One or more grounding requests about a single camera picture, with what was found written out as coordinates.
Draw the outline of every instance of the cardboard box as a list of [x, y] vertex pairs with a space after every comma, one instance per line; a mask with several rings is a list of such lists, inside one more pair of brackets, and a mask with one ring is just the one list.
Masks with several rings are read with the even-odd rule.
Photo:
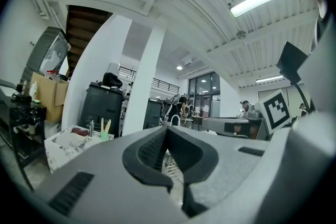
[[69, 83], [61, 80], [56, 83], [38, 73], [33, 73], [31, 83], [37, 81], [36, 99], [47, 108], [47, 121], [58, 121], [62, 117], [63, 105]]

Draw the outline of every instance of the white ceiling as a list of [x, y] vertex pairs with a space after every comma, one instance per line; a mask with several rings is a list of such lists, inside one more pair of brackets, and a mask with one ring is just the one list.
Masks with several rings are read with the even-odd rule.
[[[133, 21], [122, 54], [140, 61], [150, 33], [151, 28]], [[190, 54], [185, 47], [185, 41], [175, 36], [170, 31], [167, 31], [162, 42], [156, 66], [161, 69], [169, 70], [176, 77], [205, 66], [204, 63], [196, 58], [192, 61], [191, 65], [185, 67], [183, 58]], [[177, 66], [182, 66], [183, 70], [177, 70]]]
[[[183, 72], [209, 66], [238, 89], [254, 85], [256, 78], [278, 73], [274, 66], [286, 40], [308, 53], [318, 16], [314, 0], [273, 0], [234, 18], [229, 6], [241, 1], [52, 0], [49, 4], [60, 22], [66, 18], [64, 3], [101, 8], [136, 21], [138, 24], [131, 26], [134, 34], [130, 33], [125, 54], [138, 58], [150, 26], [159, 15], [164, 16], [169, 27], [160, 62], [176, 67], [182, 56], [191, 52], [197, 63]], [[247, 33], [244, 40], [236, 39], [240, 30]]]

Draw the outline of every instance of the metal stand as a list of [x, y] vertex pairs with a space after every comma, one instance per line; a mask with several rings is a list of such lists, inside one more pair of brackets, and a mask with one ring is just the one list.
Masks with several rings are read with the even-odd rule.
[[10, 137], [10, 140], [11, 140], [11, 143], [12, 143], [11, 146], [12, 146], [12, 150], [13, 150], [13, 153], [14, 153], [14, 157], [15, 157], [15, 160], [16, 160], [17, 165], [19, 167], [19, 170], [22, 174], [22, 177], [23, 177], [24, 181], [26, 182], [28, 188], [31, 191], [34, 191], [33, 186], [31, 185], [31, 183], [30, 183], [30, 181], [27, 177], [27, 174], [25, 172], [25, 167], [45, 151], [45, 149], [44, 149], [44, 140], [45, 140], [44, 121], [39, 122], [40, 136], [41, 136], [41, 143], [42, 143], [41, 148], [32, 152], [26, 159], [23, 159], [22, 161], [20, 159], [17, 140], [15, 138], [16, 134], [12, 133], [12, 130], [13, 130], [14, 127], [15, 126], [13, 126], [13, 127], [11, 125], [9, 126], [9, 137]]

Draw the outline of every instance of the wooden staircase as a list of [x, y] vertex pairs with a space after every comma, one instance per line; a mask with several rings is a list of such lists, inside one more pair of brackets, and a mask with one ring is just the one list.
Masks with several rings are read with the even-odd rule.
[[69, 6], [66, 27], [66, 35], [71, 45], [67, 55], [69, 77], [72, 76], [79, 58], [92, 37], [111, 15], [95, 8]]

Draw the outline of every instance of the white wall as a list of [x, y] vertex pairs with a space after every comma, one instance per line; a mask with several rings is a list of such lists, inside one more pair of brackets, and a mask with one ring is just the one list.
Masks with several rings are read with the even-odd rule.
[[86, 90], [91, 82], [102, 80], [111, 62], [119, 62], [132, 20], [112, 15], [96, 32], [80, 57], [66, 95], [62, 130], [78, 124]]
[[239, 109], [242, 107], [239, 94], [222, 78], [220, 88], [221, 117], [239, 115]]
[[0, 79], [20, 82], [28, 58], [48, 26], [35, 11], [32, 0], [8, 0], [0, 18]]
[[180, 94], [188, 93], [189, 79], [180, 79]]
[[121, 55], [120, 66], [137, 71], [139, 68], [139, 64], [140, 64], [140, 61], [135, 60], [125, 55]]
[[251, 104], [259, 102], [258, 90], [255, 87], [243, 88], [239, 91], [241, 101], [249, 101]]

